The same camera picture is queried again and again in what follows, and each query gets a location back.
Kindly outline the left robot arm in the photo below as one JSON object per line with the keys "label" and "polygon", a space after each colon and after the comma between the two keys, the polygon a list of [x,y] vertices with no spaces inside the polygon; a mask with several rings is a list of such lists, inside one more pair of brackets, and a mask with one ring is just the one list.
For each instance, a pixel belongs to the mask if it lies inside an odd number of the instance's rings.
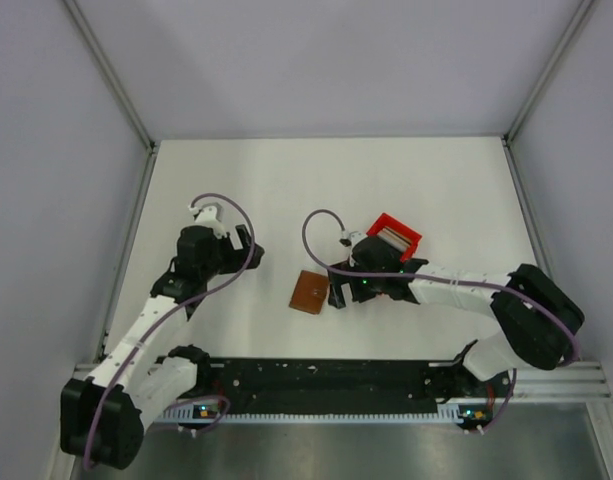
{"label": "left robot arm", "polygon": [[63,387],[60,448],[80,457],[85,469],[127,468],[149,427],[170,407],[209,402],[214,423],[228,413],[229,400],[210,390],[207,354],[173,342],[201,302],[216,293],[208,285],[214,277],[234,282],[259,266],[264,250],[253,227],[238,225],[235,231],[239,249],[215,227],[183,228],[175,256],[128,332],[85,378],[72,378]]}

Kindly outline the red plastic card bin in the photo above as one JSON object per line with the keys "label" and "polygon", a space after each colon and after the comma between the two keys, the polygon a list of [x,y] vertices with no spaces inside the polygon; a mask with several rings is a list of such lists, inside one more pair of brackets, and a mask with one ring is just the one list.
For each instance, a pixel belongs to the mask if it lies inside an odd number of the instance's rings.
{"label": "red plastic card bin", "polygon": [[366,231],[367,236],[376,236],[401,253],[400,261],[410,260],[416,253],[423,236],[393,216],[382,213]]}

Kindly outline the brown leather card holder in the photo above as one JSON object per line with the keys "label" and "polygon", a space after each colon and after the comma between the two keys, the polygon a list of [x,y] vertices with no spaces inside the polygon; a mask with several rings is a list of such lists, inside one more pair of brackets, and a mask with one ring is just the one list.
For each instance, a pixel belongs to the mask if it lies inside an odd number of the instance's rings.
{"label": "brown leather card holder", "polygon": [[318,315],[322,311],[328,289],[327,276],[302,270],[295,284],[289,307],[300,312]]}

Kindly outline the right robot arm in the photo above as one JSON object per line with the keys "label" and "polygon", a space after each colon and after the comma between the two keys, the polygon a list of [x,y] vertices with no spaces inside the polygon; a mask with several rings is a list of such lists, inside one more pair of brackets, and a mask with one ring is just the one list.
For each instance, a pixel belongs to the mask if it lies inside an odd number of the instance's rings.
{"label": "right robot arm", "polygon": [[349,285],[357,303],[385,295],[415,305],[441,305],[494,320],[499,332],[475,340],[456,357],[455,388],[473,396],[499,373],[531,366],[550,371],[579,355],[575,338],[584,323],[580,308],[537,266],[506,274],[472,273],[425,259],[403,259],[379,236],[354,232],[341,239],[347,260],[329,268],[329,302],[341,309]]}

